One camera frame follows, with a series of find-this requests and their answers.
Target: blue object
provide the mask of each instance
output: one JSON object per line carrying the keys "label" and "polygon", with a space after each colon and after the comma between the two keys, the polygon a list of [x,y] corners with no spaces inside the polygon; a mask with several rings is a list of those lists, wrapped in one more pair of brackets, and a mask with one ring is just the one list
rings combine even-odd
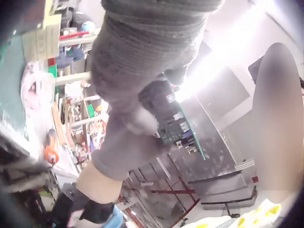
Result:
{"label": "blue object", "polygon": [[120,212],[118,207],[114,205],[112,217],[107,221],[102,228],[119,228],[123,223],[123,214]]}
{"label": "blue object", "polygon": [[191,130],[188,130],[188,131],[186,131],[184,134],[182,134],[183,139],[184,139],[184,138],[187,138],[187,137],[189,137],[189,136],[191,136],[191,135],[192,135],[192,131],[191,131]]}

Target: wall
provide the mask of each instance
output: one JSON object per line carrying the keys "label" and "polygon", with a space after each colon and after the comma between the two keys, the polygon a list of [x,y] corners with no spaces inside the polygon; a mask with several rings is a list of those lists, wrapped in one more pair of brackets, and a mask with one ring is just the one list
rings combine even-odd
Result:
{"label": "wall", "polygon": [[100,2],[101,0],[82,0],[78,6],[80,11],[90,15],[96,28],[101,28],[105,15],[105,10]]}

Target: orange object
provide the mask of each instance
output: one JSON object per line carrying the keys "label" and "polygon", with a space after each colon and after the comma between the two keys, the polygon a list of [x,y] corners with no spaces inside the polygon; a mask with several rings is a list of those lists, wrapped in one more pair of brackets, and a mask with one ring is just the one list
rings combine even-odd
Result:
{"label": "orange object", "polygon": [[47,142],[44,150],[44,158],[51,164],[56,164],[59,160],[57,148],[57,134],[54,129],[51,129],[47,134]]}

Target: white label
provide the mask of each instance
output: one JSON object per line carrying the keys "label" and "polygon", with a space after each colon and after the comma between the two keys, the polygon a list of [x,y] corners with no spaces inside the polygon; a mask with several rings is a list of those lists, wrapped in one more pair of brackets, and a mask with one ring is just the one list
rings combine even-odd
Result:
{"label": "white label", "polygon": [[169,103],[172,103],[173,101],[175,101],[174,94],[169,94],[166,96],[166,98]]}
{"label": "white label", "polygon": [[72,228],[76,225],[76,223],[79,221],[80,216],[82,215],[84,210],[79,210],[79,211],[74,211],[70,218],[69,221],[67,223],[67,228]]}
{"label": "white label", "polygon": [[183,117],[184,117],[184,115],[183,115],[181,112],[178,112],[178,113],[176,113],[176,114],[173,116],[173,118],[174,118],[175,120],[181,119],[181,118],[183,118]]}
{"label": "white label", "polygon": [[189,125],[186,121],[180,123],[179,125],[181,126],[181,129],[183,130],[183,132],[186,132],[186,131],[190,130],[190,127],[189,127]]}

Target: electronic component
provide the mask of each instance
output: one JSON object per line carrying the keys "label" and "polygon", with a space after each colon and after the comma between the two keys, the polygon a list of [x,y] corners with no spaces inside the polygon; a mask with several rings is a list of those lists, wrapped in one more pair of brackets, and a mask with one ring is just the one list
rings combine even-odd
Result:
{"label": "electronic component", "polygon": [[189,154],[201,150],[168,81],[151,82],[140,92],[139,100],[157,119],[157,135],[164,144],[176,143]]}

